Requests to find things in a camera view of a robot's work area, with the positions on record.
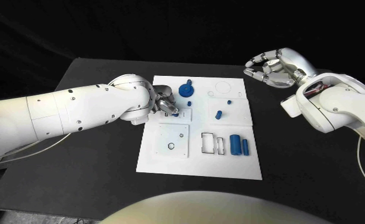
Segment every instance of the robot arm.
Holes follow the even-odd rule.
[[[288,115],[303,114],[323,133],[346,126],[365,138],[365,85],[347,75],[317,74],[304,57],[288,48],[262,53],[245,66],[264,60],[262,72],[246,68],[244,73],[277,88],[297,84],[295,94],[281,101]]]
[[[151,86],[137,75],[96,84],[0,101],[0,156],[50,137],[111,123],[117,118],[138,125],[148,113],[179,113],[171,88]]]

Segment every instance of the black table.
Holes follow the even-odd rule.
[[[271,200],[334,223],[359,223],[365,178],[356,162],[355,132],[340,128],[323,134],[303,116],[290,118],[280,101],[295,89],[268,87],[246,77],[242,69],[226,65],[75,59],[57,90],[108,83],[127,73],[141,75],[150,82],[154,75],[244,78],[262,181],[137,173],[144,126],[117,120],[73,133],[50,150],[10,164],[0,179],[0,208],[104,219],[156,195],[209,190]],[[59,138],[46,140],[37,149]]]

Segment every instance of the robotic hand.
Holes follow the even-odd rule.
[[[265,60],[262,72],[249,68]],[[244,73],[275,88],[297,84],[295,95],[281,101],[293,118],[303,114],[320,132],[346,126],[365,138],[365,85],[356,79],[343,74],[319,74],[306,58],[290,48],[256,55],[245,67]]]
[[[111,123],[138,125],[148,113],[177,114],[171,88],[137,75],[47,94],[0,101],[0,158],[11,149]]]

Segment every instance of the black curtain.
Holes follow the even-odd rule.
[[[1,99],[52,91],[78,57],[244,65],[290,47],[363,81],[356,8],[353,0],[0,0]]]

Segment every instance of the white foam board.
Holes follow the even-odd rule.
[[[179,95],[179,86],[186,83],[187,79],[192,80],[194,92],[192,97],[184,98]],[[180,109],[190,109],[190,122],[174,120],[176,124],[189,125],[189,154],[187,158],[174,158],[154,153],[158,126],[161,123],[174,124],[174,122],[161,122],[160,114],[150,114],[148,122],[144,125],[135,171],[262,180],[244,80],[215,77],[154,76],[153,85],[168,85],[173,89],[176,106]],[[232,100],[231,109],[235,107],[238,111],[245,112],[244,123],[215,123],[216,121],[209,113],[210,99]],[[202,133],[213,134],[215,154],[202,153]],[[232,134],[238,134],[241,139],[248,140],[249,156],[231,155],[229,135]],[[218,155],[216,138],[223,138],[225,155]]]

